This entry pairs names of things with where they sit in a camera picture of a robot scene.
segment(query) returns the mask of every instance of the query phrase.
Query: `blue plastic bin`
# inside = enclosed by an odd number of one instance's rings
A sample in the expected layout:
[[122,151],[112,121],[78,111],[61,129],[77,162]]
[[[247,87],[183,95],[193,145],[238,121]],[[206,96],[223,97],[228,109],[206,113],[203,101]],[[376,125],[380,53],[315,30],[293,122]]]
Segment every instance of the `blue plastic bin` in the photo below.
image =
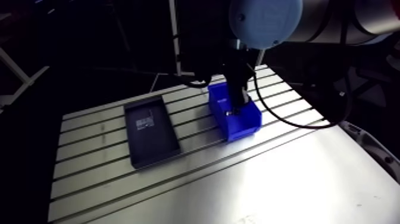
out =
[[232,110],[226,83],[208,87],[210,98],[208,104],[217,123],[228,142],[243,138],[257,132],[261,128],[261,112],[253,100],[240,109],[238,115],[226,115]]

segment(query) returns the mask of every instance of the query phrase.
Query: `aluminum table surface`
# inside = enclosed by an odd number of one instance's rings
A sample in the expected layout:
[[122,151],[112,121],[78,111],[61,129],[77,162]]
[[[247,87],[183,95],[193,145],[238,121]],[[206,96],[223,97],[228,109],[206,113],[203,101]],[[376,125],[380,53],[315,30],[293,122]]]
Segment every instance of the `aluminum table surface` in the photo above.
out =
[[[327,122],[267,66],[261,95],[303,125]],[[214,76],[213,83],[224,82]],[[54,223],[400,223],[399,185],[339,127],[277,121],[226,143],[207,89],[175,86],[63,117],[48,221]],[[182,154],[135,170],[123,105],[162,95]]]

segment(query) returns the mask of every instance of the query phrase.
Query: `light blue robot joint cap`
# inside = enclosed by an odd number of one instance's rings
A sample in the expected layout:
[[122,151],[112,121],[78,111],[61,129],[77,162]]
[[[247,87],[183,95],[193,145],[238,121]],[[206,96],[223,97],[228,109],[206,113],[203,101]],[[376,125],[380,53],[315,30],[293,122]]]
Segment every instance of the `light blue robot joint cap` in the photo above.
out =
[[302,0],[232,0],[229,24],[249,48],[269,49],[291,36],[302,10]]

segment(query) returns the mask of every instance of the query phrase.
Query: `black tray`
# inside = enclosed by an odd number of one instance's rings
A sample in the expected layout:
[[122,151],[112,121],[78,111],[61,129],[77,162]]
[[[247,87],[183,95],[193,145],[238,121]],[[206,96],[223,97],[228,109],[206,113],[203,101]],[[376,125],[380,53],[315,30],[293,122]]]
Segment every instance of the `black tray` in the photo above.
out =
[[180,153],[180,147],[162,97],[124,106],[130,161],[135,169]]

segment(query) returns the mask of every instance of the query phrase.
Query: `black cable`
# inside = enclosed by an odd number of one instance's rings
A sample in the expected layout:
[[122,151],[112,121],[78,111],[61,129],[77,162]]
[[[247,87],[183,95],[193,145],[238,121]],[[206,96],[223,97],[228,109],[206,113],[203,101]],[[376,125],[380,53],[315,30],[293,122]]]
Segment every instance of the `black cable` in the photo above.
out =
[[204,80],[204,83],[195,84],[195,83],[192,83],[192,82],[190,82],[188,80],[184,80],[184,79],[182,79],[182,77],[176,76],[176,75],[174,75],[172,73],[169,73],[169,75],[175,77],[176,79],[178,79],[178,81],[181,84],[184,84],[185,86],[188,86],[188,87],[191,87],[191,88],[199,88],[199,89],[201,89],[201,88],[207,87],[211,83],[211,76],[210,77],[206,77],[206,79]]
[[[346,46],[346,39],[347,39],[347,31],[348,31],[348,18],[343,18],[342,19],[342,30],[341,30],[341,34],[340,34],[340,45],[342,46],[342,48],[344,48]],[[294,127],[299,127],[299,128],[304,128],[304,129],[325,129],[325,128],[329,128],[329,127],[333,127],[338,125],[340,122],[345,121],[348,116],[350,115],[351,109],[352,109],[352,104],[353,104],[353,97],[352,97],[352,92],[351,92],[351,86],[350,86],[350,80],[349,80],[349,76],[348,76],[348,71],[345,71],[345,85],[346,85],[346,95],[347,95],[347,104],[346,104],[346,110],[345,110],[345,114],[343,116],[343,118],[341,120],[339,120],[338,122],[333,122],[330,123],[328,125],[322,125],[322,126],[308,126],[308,125],[298,125],[292,122],[289,122],[281,117],[279,117],[275,112],[273,112],[268,106],[267,104],[264,102],[263,97],[260,94],[260,90],[258,89],[258,83],[257,83],[257,75],[256,72],[254,71],[254,69],[247,64],[247,66],[249,67],[249,69],[251,69],[253,71],[253,80],[254,80],[254,86],[255,86],[255,91],[258,95],[259,100],[261,101],[261,103],[263,104],[263,106],[265,107],[265,109],[270,112],[274,117],[276,117],[278,120],[280,120],[283,123],[286,123],[288,125],[292,125]]]

